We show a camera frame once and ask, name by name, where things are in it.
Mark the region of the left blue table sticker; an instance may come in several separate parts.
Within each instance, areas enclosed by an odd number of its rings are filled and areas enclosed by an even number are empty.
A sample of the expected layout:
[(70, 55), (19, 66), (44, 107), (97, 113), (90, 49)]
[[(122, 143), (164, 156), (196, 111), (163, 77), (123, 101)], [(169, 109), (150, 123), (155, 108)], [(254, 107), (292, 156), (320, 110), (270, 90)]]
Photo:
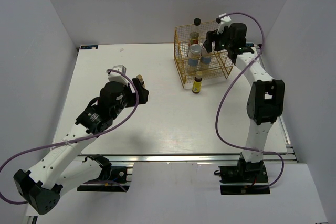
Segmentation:
[(98, 45), (81, 45), (80, 50), (95, 50), (98, 49)]

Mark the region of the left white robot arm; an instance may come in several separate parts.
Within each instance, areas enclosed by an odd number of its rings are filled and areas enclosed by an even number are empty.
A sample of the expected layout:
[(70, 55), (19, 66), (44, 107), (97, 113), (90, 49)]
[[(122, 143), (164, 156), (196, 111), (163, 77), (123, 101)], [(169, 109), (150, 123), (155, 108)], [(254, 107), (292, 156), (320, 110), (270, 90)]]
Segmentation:
[(106, 183), (112, 175), (111, 162), (100, 154), (85, 158), (73, 170), (66, 168), (88, 145), (112, 127), (113, 121), (124, 108), (133, 108), (148, 101), (149, 91), (143, 79), (132, 79), (135, 90), (124, 80), (109, 79), (82, 113), (76, 118), (70, 132), (28, 170), (19, 169), (14, 182), (19, 194), (39, 215), (50, 212), (61, 196), (86, 182)]

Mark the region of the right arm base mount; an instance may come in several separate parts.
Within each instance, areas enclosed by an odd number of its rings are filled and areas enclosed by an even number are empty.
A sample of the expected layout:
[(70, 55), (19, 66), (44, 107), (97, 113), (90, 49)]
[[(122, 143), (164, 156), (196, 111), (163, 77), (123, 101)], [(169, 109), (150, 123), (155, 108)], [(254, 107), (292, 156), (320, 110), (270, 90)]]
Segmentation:
[(219, 166), (213, 172), (220, 178), (221, 195), (269, 195), (268, 175), (265, 166), (260, 172), (241, 175), (238, 166)]

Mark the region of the small yellow label bottle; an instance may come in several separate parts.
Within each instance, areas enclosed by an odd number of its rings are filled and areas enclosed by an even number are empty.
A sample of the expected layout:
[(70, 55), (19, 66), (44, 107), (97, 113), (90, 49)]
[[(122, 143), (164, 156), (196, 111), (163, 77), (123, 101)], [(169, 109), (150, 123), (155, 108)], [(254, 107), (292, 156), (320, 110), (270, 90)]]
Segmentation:
[(192, 92), (195, 93), (195, 94), (198, 94), (201, 90), (202, 75), (203, 75), (203, 73), (201, 71), (196, 72), (194, 82), (193, 82), (193, 86), (192, 86)]
[(144, 82), (142, 75), (140, 75), (140, 74), (137, 75), (137, 78), (138, 78), (138, 80), (139, 80), (140, 83)]

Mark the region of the dark sauce bottle red label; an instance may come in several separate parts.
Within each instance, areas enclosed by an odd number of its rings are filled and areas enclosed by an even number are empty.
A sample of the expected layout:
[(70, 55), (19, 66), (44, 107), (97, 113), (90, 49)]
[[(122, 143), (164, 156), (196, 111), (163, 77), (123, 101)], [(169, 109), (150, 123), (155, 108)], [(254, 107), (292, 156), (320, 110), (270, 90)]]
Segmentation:
[(201, 24), (201, 20), (199, 18), (195, 18), (191, 32), (189, 34), (189, 43), (188, 43), (189, 46), (193, 44), (198, 44), (198, 40), (200, 37), (200, 31), (199, 31), (200, 24)]

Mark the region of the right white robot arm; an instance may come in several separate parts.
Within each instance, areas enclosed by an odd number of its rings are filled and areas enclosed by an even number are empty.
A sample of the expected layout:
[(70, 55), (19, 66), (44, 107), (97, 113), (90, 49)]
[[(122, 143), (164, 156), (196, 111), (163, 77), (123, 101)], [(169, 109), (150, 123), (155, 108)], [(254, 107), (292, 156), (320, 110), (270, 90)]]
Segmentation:
[(246, 33), (244, 23), (220, 25), (219, 29), (207, 32), (203, 43), (207, 52), (226, 50), (231, 62), (251, 86), (246, 106), (249, 132), (236, 172), (245, 182), (262, 170), (267, 136), (282, 115), (285, 94), (285, 83), (274, 79), (258, 62), (256, 48), (246, 42)]

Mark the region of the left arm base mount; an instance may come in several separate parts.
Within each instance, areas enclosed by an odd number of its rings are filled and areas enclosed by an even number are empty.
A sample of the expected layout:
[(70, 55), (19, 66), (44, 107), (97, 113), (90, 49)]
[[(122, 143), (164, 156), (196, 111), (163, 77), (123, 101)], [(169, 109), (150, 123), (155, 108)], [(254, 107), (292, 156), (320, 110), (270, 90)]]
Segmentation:
[(104, 193), (126, 193), (128, 191), (130, 186), (127, 183), (131, 181), (130, 168), (126, 166), (113, 166), (106, 157), (100, 154), (85, 157), (84, 163), (88, 160), (98, 163), (102, 171), (97, 179), (80, 185), (77, 191)]

